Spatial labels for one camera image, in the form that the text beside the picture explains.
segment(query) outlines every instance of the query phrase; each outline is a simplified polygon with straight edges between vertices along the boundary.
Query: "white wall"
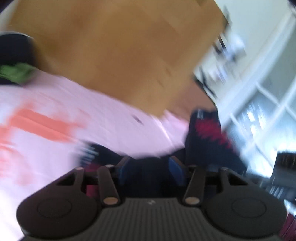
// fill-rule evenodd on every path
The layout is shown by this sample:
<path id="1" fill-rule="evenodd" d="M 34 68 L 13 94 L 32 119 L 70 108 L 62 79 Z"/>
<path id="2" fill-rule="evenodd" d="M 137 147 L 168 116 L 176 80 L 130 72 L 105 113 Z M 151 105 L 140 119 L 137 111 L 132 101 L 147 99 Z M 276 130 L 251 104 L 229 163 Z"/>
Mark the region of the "white wall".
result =
<path id="1" fill-rule="evenodd" d="M 241 84 L 245 75 L 250 74 L 252 64 L 262 54 L 264 46 L 275 38 L 277 28 L 290 12 L 287 0 L 215 0 L 222 11 L 230 13 L 231 30 L 244 40 L 246 56 L 239 60 L 234 78 L 226 84 L 211 86 L 220 102 L 235 85 Z M 215 64 L 213 52 L 202 61 L 205 71 Z"/>
<path id="2" fill-rule="evenodd" d="M 259 56 L 252 61 L 252 66 L 248 68 L 248 73 L 244 74 L 242 79 L 237 80 L 236 84 L 228 92 L 224 87 L 224 91 L 227 94 L 217 102 L 222 126 L 228 123 L 230 114 L 236 115 L 240 111 L 241 107 L 258 90 L 258 85 L 262 85 L 270 73 L 272 73 L 280 56 L 285 52 L 285 48 L 295 29 L 296 17 L 292 12 L 289 12 L 284 16 L 270 41 L 264 45 Z"/>
<path id="3" fill-rule="evenodd" d="M 223 10 L 227 7 L 232 30 L 246 43 L 247 55 L 238 66 L 243 74 L 259 54 L 285 13 L 289 11 L 287 0 L 215 0 Z"/>

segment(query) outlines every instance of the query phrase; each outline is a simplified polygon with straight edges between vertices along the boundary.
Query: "black object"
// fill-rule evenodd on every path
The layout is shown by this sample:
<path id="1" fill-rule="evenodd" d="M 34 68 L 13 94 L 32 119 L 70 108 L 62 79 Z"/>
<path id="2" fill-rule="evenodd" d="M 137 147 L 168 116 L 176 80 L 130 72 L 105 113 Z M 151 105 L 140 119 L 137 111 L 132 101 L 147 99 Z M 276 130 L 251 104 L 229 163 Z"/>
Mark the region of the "black object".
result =
<path id="1" fill-rule="evenodd" d="M 0 35 L 0 65 L 14 66 L 16 63 L 27 63 L 36 66 L 33 52 L 33 41 L 23 34 L 8 33 Z M 0 77 L 0 85 L 18 85 Z"/>
<path id="2" fill-rule="evenodd" d="M 238 237 L 268 237 L 280 232 L 286 208 L 254 183 L 229 170 L 220 170 L 222 192 L 206 208 L 209 219 L 221 230 Z"/>
<path id="3" fill-rule="evenodd" d="M 289 0 L 289 2 L 290 2 L 293 6 L 296 6 L 296 0 Z"/>
<path id="4" fill-rule="evenodd" d="M 112 207 L 104 207 L 86 196 L 86 185 L 99 184 L 99 190 L 106 190 L 110 183 L 120 183 L 117 168 L 122 171 L 126 163 L 92 173 L 76 168 L 25 199 L 17 210 L 23 241 L 67 237 L 68 241 L 280 240 L 277 234 L 286 218 L 284 204 L 231 170 L 217 174 L 188 167 L 189 185 L 180 197 L 121 196 Z M 217 191 L 209 197 L 206 189 L 213 185 Z M 107 196 L 116 196 L 111 189 Z M 186 196 L 198 197 L 199 204 L 188 207 L 183 203 Z"/>
<path id="5" fill-rule="evenodd" d="M 207 92 L 205 91 L 205 89 L 207 89 L 212 95 L 214 98 L 217 98 L 216 94 L 214 91 L 211 90 L 211 88 L 208 86 L 207 84 L 207 78 L 205 76 L 205 73 L 202 69 L 202 67 L 200 67 L 200 73 L 201 73 L 201 77 L 202 77 L 202 80 L 199 80 L 195 75 L 193 75 L 193 81 L 203 89 L 203 91 L 207 94 Z"/>
<path id="6" fill-rule="evenodd" d="M 13 0 L 0 0 L 0 13 L 12 2 Z"/>
<path id="7" fill-rule="evenodd" d="M 282 152 L 276 156 L 276 162 L 270 178 L 247 174 L 247 178 L 265 189 L 279 200 L 287 200 L 296 205 L 296 153 Z"/>
<path id="8" fill-rule="evenodd" d="M 26 198 L 17 209 L 23 233 L 59 239 L 85 230 L 98 210 L 85 190 L 84 169 L 79 167 Z"/>

